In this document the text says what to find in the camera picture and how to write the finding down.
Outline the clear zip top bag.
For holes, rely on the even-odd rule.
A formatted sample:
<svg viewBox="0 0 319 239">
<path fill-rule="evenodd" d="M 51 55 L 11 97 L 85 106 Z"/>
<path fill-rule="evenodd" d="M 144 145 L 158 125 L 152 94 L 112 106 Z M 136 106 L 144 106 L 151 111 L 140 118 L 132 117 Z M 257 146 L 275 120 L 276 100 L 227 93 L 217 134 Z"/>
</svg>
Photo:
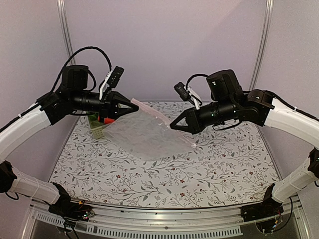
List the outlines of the clear zip top bag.
<svg viewBox="0 0 319 239">
<path fill-rule="evenodd" d="M 102 130 L 124 151 L 146 161 L 185 154 L 196 149 L 196 143 L 170 128 L 170 120 L 159 111 L 132 99 L 139 110 L 124 115 Z"/>
</svg>

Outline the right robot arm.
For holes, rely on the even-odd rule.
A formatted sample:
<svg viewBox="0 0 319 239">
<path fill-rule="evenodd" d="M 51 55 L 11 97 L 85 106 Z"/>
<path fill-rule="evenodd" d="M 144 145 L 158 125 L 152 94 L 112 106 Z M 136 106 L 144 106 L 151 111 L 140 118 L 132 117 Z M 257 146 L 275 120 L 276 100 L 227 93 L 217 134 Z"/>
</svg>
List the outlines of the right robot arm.
<svg viewBox="0 0 319 239">
<path fill-rule="evenodd" d="M 277 94 L 267 90 L 243 91 L 233 70 L 204 75 L 211 91 L 211 103 L 203 105 L 188 84 L 174 86 L 183 101 L 194 106 L 182 112 L 170 128 L 197 134 L 208 126 L 224 125 L 226 121 L 249 121 L 259 126 L 279 129 L 311 144 L 308 159 L 285 179 L 266 190 L 258 213 L 268 217 L 296 192 L 319 179 L 319 119 L 289 105 Z"/>
</svg>

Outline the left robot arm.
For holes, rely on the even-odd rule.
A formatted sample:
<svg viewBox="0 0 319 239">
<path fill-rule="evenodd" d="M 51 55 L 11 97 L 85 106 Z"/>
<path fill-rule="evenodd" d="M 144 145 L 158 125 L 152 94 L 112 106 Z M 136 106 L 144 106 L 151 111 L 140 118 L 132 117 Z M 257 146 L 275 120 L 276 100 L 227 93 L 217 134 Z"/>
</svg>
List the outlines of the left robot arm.
<svg viewBox="0 0 319 239">
<path fill-rule="evenodd" d="M 89 90 L 88 78 L 93 74 L 85 65 L 63 67 L 62 81 L 57 91 L 36 100 L 25 112 L 18 115 L 0 130 L 0 191 L 16 193 L 42 200 L 49 211 L 62 217 L 78 218 L 90 211 L 90 206 L 73 203 L 67 191 L 57 183 L 47 183 L 26 175 L 14 168 L 6 158 L 22 143 L 41 130 L 52 126 L 76 111 L 97 113 L 99 122 L 113 121 L 137 112 L 139 107 L 114 88 L 124 69 L 115 67 L 103 82 L 100 91 Z"/>
</svg>

